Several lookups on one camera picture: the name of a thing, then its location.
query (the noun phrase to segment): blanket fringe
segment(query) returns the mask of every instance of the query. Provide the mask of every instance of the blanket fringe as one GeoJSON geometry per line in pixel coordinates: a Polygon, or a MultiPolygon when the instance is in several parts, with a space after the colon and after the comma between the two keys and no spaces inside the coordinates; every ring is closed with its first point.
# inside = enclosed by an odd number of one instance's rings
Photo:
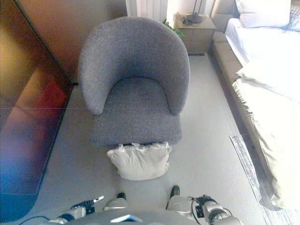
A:
{"type": "Polygon", "coordinates": [[[253,112],[250,109],[248,103],[247,103],[247,99],[245,97],[245,95],[243,94],[243,92],[240,90],[239,88],[239,84],[237,81],[235,81],[232,84],[233,90],[235,91],[235,93],[237,94],[240,102],[244,105],[244,107],[246,108],[247,114],[253,119],[253,112]]]}

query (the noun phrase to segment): white pillow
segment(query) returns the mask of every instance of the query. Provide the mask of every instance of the white pillow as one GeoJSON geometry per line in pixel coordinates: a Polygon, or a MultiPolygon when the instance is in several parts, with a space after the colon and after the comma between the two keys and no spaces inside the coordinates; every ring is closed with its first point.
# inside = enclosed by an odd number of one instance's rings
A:
{"type": "Polygon", "coordinates": [[[172,147],[168,142],[150,145],[119,145],[109,150],[107,156],[118,168],[118,174],[127,180],[148,180],[164,175],[169,166],[172,147]]]}
{"type": "Polygon", "coordinates": [[[236,0],[246,28],[283,27],[290,21],[291,0],[236,0]]]}
{"type": "Polygon", "coordinates": [[[262,87],[300,103],[299,60],[296,57],[270,56],[252,60],[236,72],[245,80],[252,80],[262,87]]]}

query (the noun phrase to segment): floor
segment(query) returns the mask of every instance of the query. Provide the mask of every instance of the floor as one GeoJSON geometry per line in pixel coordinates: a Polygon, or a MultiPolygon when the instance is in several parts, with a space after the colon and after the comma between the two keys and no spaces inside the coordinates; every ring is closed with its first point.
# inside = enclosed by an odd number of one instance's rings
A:
{"type": "MultiPolygon", "coordinates": [[[[26,217],[56,218],[72,205],[104,195],[101,211],[120,191],[131,208],[164,209],[173,185],[182,196],[210,195],[244,225],[265,221],[229,135],[239,134],[230,107],[207,55],[190,56],[191,80],[180,115],[183,138],[173,146],[167,173],[154,180],[122,179],[106,156],[88,140],[92,115],[74,87],[35,206],[26,217]]],[[[41,219],[27,224],[38,224],[41,219]]]]}

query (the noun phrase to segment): nightstand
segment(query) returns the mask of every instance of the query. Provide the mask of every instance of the nightstand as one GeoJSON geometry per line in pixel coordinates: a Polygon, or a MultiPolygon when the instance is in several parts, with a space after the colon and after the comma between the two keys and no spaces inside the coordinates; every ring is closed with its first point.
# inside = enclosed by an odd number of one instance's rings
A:
{"type": "Polygon", "coordinates": [[[182,23],[187,14],[177,13],[174,17],[174,28],[183,34],[182,41],[188,53],[207,53],[210,48],[212,35],[216,29],[208,15],[200,15],[203,21],[200,24],[186,26],[182,23]]]}

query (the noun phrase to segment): gray rug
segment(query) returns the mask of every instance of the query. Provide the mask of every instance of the gray rug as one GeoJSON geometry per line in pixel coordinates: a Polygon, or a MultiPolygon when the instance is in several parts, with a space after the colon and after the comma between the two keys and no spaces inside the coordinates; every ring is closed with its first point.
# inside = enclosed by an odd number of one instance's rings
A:
{"type": "Polygon", "coordinates": [[[270,202],[272,187],[255,152],[251,156],[241,135],[232,135],[230,139],[238,153],[240,161],[249,179],[252,190],[259,203],[267,225],[300,225],[300,215],[296,210],[284,210],[270,202]]]}

